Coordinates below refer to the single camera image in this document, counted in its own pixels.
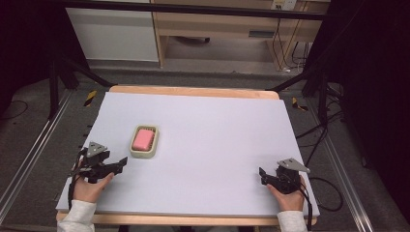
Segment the person's left hand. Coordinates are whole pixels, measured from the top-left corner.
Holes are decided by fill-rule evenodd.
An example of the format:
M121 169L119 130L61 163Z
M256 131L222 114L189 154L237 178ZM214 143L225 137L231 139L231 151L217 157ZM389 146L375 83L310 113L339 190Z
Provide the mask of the person's left hand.
M105 178L101 179L95 184L90 184L80 177L75 183L73 193L74 200L80 200L90 203L96 203L102 193L103 189L114 177L114 173L109 173Z

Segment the hand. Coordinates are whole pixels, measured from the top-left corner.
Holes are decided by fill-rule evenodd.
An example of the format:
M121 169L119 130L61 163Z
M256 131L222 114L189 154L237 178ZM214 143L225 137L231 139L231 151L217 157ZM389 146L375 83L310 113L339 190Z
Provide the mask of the hand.
M80 177L75 183L73 194L74 200L80 200L90 203L96 203L102 193L103 189L114 177L114 173L109 173L105 178L101 179L95 184L90 184Z
M301 176L302 185L306 186L304 178ZM272 185L267 185L269 191L277 199L281 211L302 211L304 209L305 197L299 190L289 194L283 194Z

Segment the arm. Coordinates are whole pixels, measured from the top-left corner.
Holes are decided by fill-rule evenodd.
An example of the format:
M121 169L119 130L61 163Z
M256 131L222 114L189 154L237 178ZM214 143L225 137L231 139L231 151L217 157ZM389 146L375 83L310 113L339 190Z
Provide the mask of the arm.
M306 185L302 176L301 183L304 186ZM280 206L278 220L281 231L308 231L303 213L305 197L302 193L294 191L289 194L282 194L271 185L267 185L267 187Z
M94 231L91 219L96 211L96 202L113 177L114 173L110 173L96 184L78 178L73 193L73 206L64 219L57 221L57 231Z

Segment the beige container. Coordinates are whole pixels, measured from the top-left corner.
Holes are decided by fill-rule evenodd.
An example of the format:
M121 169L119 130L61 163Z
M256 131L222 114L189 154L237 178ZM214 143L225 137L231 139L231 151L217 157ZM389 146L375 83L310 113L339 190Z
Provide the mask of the beige container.
M154 138L151 142L150 148L148 151L137 151L132 148L133 141L135 140L136 135L138 134L139 130L149 130L154 132ZM160 136L160 131L155 126L150 125L140 125L136 127L135 131L133 132L133 136L130 143L130 152L134 158L141 158L141 159L149 159L154 156L157 150L157 143L158 138Z

